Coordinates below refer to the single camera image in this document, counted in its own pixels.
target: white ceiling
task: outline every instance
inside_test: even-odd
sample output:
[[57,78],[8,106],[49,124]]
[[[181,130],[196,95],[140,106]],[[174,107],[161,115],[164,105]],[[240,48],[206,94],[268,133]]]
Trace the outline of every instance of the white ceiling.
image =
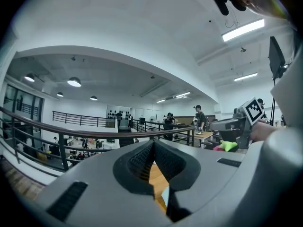
[[[52,6],[52,14],[42,13],[40,16],[43,18],[35,21],[37,28],[63,22],[66,16],[76,17],[78,11],[96,8],[116,9],[126,16],[144,19],[183,46],[197,62],[196,73],[209,75],[217,88],[233,84],[236,77],[254,72],[259,73],[259,78],[271,78],[267,58],[270,36],[276,36],[286,61],[291,57],[291,30],[287,22],[279,19],[266,18],[264,28],[225,43],[221,35],[234,29],[236,22],[244,25],[261,16],[248,10],[240,12],[232,5],[229,8],[230,14],[223,16],[213,0],[52,0],[52,4],[44,6],[37,6],[34,11],[49,11],[49,6]],[[63,9],[65,13],[54,20],[54,15]],[[160,76],[150,79],[148,72],[113,61],[96,58],[71,61],[70,58],[70,55],[49,55],[35,59],[51,73],[52,79],[60,87],[66,86],[65,81],[69,76],[78,76],[84,86],[108,90],[122,88],[127,93],[140,95],[165,80]],[[155,90],[150,93],[150,97],[161,99],[187,90],[180,85],[179,87],[170,82],[161,87],[162,92],[160,89]]]

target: black rubber pad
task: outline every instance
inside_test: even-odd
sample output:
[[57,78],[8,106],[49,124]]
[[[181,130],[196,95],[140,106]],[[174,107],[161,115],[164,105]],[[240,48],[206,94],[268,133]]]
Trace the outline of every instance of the black rubber pad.
[[52,204],[47,212],[60,221],[65,221],[77,201],[87,188],[83,182],[74,182],[61,196]]
[[240,161],[233,161],[225,158],[220,158],[219,160],[217,160],[217,162],[234,167],[239,167],[241,165]]

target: hand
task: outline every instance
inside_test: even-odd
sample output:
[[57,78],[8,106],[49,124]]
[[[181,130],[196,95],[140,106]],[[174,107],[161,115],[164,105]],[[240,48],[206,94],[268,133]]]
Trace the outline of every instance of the hand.
[[252,126],[250,139],[253,141],[264,141],[272,132],[276,130],[278,130],[277,127],[262,122],[256,122]]

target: pink object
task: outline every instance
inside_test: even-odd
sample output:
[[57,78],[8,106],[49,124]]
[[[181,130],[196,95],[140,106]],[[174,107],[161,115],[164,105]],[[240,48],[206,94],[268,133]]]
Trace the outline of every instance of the pink object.
[[220,146],[216,146],[215,148],[213,148],[213,150],[216,150],[216,151],[225,151],[225,149],[221,149],[219,148]]

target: green cloth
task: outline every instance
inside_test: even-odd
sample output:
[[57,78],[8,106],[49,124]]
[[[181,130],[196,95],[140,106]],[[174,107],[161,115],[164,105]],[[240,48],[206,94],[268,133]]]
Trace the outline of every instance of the green cloth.
[[232,148],[236,147],[238,144],[236,142],[224,141],[219,148],[225,149],[225,151],[230,151]]

